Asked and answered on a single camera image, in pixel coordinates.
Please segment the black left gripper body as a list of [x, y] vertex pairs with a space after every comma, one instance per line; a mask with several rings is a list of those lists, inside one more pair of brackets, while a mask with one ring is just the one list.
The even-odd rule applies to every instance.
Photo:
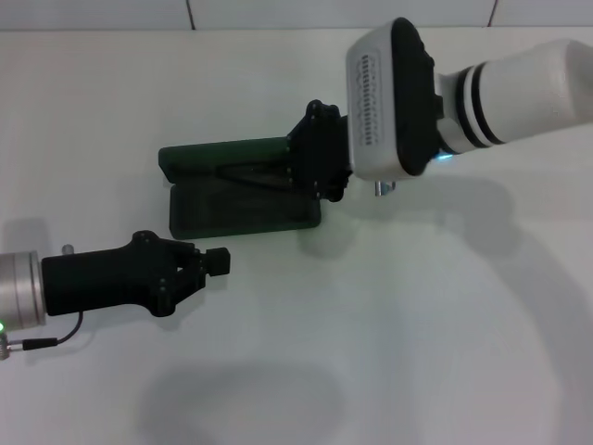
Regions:
[[137, 232], [123, 247], [42, 259], [50, 316], [138, 305], [156, 317], [173, 314], [170, 283], [177, 268], [173, 243]]

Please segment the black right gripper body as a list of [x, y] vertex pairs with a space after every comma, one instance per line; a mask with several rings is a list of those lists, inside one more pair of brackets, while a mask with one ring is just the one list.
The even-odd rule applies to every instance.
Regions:
[[315, 99], [287, 136], [292, 188], [313, 199], [338, 202], [352, 174], [347, 117], [336, 105]]

